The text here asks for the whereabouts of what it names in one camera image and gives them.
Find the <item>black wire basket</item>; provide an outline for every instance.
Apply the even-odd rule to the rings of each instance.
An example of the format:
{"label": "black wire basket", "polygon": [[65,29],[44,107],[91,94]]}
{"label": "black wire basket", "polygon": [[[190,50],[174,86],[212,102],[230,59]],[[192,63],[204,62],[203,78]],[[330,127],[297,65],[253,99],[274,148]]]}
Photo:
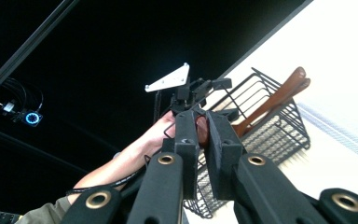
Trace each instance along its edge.
{"label": "black wire basket", "polygon": [[[263,104],[281,84],[253,68],[255,71],[233,90],[217,101],[211,110],[238,108],[240,118],[234,123],[246,119]],[[280,164],[301,149],[310,148],[310,137],[293,99],[253,124],[250,132],[242,138],[247,152],[264,155]]]}
{"label": "black wire basket", "polygon": [[[240,123],[263,104],[281,84],[260,71],[254,72],[235,88],[219,97],[208,109],[213,111],[237,108]],[[253,124],[250,132],[241,138],[247,152],[257,153],[280,164],[302,149],[310,148],[310,138],[293,99],[267,113]],[[212,194],[208,170],[203,154],[199,160],[197,199],[184,201],[184,207],[203,218],[212,218],[213,212],[226,204]]]}

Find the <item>brass insert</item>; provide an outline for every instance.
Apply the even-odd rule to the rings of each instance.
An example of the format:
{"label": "brass insert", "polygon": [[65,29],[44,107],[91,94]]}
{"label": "brass insert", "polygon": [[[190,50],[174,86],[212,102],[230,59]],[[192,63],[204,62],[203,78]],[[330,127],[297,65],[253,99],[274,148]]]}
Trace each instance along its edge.
{"label": "brass insert", "polygon": [[248,161],[253,165],[264,165],[266,164],[266,161],[258,156],[251,156],[248,158]]}
{"label": "brass insert", "polygon": [[358,200],[344,193],[336,193],[331,196],[333,202],[343,209],[351,212],[358,212]]}
{"label": "brass insert", "polygon": [[91,194],[86,200],[86,206],[90,209],[98,209],[109,203],[112,195],[107,190],[101,190]]}
{"label": "brass insert", "polygon": [[175,161],[175,158],[173,156],[165,155],[158,158],[158,162],[163,165],[169,165],[172,164]]}

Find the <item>brown handle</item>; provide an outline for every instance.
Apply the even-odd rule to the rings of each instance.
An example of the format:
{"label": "brown handle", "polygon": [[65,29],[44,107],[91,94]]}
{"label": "brown handle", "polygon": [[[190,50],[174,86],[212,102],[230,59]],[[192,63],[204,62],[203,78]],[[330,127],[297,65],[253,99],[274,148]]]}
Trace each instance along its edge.
{"label": "brown handle", "polygon": [[304,90],[310,84],[310,80],[305,78],[306,73],[304,68],[298,67],[286,81],[277,89],[268,99],[257,108],[247,119],[241,122],[238,125],[233,125],[233,129],[237,136],[241,138],[244,134],[248,126],[255,121],[257,118],[270,111],[277,105],[280,105],[286,102],[288,99],[291,99],[295,94]]}
{"label": "brown handle", "polygon": [[[285,101],[283,101],[281,104],[279,105],[275,105],[274,107],[272,107],[269,112],[267,113],[266,116],[264,116],[263,119],[267,118],[269,116],[270,113],[275,113],[275,111],[277,109],[280,108],[281,105],[285,105],[287,104],[291,99],[293,99],[293,97],[295,95],[297,95],[298,93],[300,93],[301,91],[305,90],[308,86],[310,85],[310,79],[309,78],[305,78],[304,82],[295,90],[295,92],[293,92],[293,94],[291,94]],[[245,128],[245,131],[243,132],[243,135],[247,134],[248,132],[250,132],[252,129],[254,128],[254,126],[248,126]]]}

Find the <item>sleeve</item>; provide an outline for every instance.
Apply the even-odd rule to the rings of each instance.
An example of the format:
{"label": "sleeve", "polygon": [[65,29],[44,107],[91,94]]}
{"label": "sleeve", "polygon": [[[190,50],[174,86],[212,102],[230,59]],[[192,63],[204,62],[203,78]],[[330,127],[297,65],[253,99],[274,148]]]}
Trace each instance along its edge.
{"label": "sleeve", "polygon": [[55,224],[61,223],[71,204],[66,197],[62,197],[55,204],[46,203],[42,207],[27,212],[16,224]]}

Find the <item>white triangular marker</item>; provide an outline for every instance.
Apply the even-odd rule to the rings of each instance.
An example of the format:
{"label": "white triangular marker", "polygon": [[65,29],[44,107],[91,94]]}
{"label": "white triangular marker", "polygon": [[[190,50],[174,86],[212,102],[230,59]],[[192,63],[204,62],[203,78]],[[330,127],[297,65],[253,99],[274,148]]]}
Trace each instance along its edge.
{"label": "white triangular marker", "polygon": [[145,86],[145,91],[159,91],[163,89],[168,89],[171,87],[182,86],[186,84],[188,70],[190,65],[185,63],[182,67],[176,69],[175,71],[169,73],[167,76],[159,79],[151,85]]}

